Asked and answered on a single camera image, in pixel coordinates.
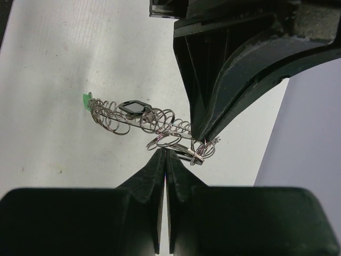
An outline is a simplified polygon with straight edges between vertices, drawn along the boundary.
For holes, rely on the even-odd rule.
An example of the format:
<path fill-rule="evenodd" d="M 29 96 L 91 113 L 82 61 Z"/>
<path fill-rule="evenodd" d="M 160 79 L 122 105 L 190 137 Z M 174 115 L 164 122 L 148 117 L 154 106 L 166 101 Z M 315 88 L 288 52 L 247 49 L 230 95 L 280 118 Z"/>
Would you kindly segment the large metal keyring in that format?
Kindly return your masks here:
<path fill-rule="evenodd" d="M 97 125 L 115 135 L 127 135 L 133 127 L 154 135 L 155 138 L 146 145 L 148 151 L 158 148 L 171 150 L 171 146 L 178 143 L 192 149 L 204 160 L 212 157 L 216 152 L 216 144 L 220 142 L 219 137 L 211 141 L 194 139 L 190 122 L 177 118 L 171 109 L 152 106 L 150 112 L 128 119 L 118 105 L 115 101 L 102 101 L 93 97 L 89 112 Z"/>

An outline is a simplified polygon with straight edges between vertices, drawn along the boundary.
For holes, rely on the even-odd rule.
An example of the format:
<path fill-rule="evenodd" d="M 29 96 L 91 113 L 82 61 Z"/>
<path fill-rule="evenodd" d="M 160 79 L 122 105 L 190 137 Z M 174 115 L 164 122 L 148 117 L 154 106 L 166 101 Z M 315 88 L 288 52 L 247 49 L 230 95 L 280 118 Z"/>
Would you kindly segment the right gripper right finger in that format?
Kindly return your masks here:
<path fill-rule="evenodd" d="M 340 243 L 309 190 L 209 186 L 165 153 L 172 255 L 340 255 Z"/>

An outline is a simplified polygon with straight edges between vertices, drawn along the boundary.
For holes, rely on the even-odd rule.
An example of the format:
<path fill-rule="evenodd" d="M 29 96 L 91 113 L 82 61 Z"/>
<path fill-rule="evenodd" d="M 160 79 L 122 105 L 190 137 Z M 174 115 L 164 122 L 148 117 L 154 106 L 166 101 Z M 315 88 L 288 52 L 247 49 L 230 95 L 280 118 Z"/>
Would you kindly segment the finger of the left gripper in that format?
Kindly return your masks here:
<path fill-rule="evenodd" d="M 217 75 L 198 139 L 211 140 L 283 79 L 340 58 L 340 1 L 272 1 L 273 23 Z"/>

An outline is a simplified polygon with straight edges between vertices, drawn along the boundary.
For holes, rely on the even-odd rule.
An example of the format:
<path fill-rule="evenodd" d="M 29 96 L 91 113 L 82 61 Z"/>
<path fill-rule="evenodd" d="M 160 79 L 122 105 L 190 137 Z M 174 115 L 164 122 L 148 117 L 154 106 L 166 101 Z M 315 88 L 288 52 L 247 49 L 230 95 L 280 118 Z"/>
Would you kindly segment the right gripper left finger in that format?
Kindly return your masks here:
<path fill-rule="evenodd" d="M 18 188 L 1 199 L 1 255 L 157 255 L 166 152 L 116 188 Z"/>

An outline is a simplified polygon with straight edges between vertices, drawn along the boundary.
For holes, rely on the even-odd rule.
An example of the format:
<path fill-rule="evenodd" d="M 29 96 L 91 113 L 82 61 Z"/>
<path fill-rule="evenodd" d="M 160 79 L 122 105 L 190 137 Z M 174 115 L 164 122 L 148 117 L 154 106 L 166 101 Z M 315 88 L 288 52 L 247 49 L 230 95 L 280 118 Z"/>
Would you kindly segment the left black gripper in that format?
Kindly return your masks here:
<path fill-rule="evenodd" d="M 174 23 L 173 49 L 189 100 L 192 135 L 212 140 L 234 101 L 233 82 L 226 75 L 234 20 L 183 19 L 188 5 L 189 0 L 150 0 L 149 17 L 182 19 Z"/>

